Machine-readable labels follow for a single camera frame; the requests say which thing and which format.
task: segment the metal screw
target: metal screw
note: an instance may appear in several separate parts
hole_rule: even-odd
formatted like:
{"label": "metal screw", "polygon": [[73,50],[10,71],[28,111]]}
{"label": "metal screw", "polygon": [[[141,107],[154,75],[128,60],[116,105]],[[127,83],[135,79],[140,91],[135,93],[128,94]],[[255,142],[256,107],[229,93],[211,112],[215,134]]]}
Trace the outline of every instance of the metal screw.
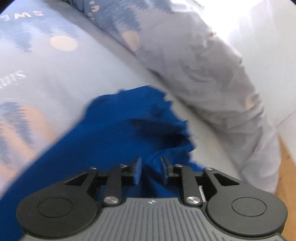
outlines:
{"label": "metal screw", "polygon": [[104,203],[107,203],[107,204],[116,204],[118,203],[118,201],[119,201],[118,198],[113,196],[104,198]]}
{"label": "metal screw", "polygon": [[194,196],[186,198],[186,202],[188,202],[189,204],[198,204],[200,203],[200,201],[200,198]]}

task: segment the black circular cap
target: black circular cap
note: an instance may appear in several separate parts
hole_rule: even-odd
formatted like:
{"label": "black circular cap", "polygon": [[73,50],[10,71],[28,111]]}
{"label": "black circular cap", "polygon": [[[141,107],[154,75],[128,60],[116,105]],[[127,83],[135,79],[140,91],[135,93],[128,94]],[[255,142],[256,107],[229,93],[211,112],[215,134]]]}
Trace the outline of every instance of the black circular cap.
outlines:
{"label": "black circular cap", "polygon": [[53,185],[23,199],[16,216],[24,233],[58,239],[87,228],[98,211],[97,202],[76,186]]}
{"label": "black circular cap", "polygon": [[232,202],[232,209],[240,215],[256,217],[266,211],[266,205],[257,198],[241,197]]}
{"label": "black circular cap", "polygon": [[68,214],[72,209],[72,203],[65,198],[49,198],[39,203],[37,210],[45,217],[58,218]]}
{"label": "black circular cap", "polygon": [[226,232],[255,238],[281,232],[287,208],[274,195],[240,184],[220,187],[207,203],[207,214]]}

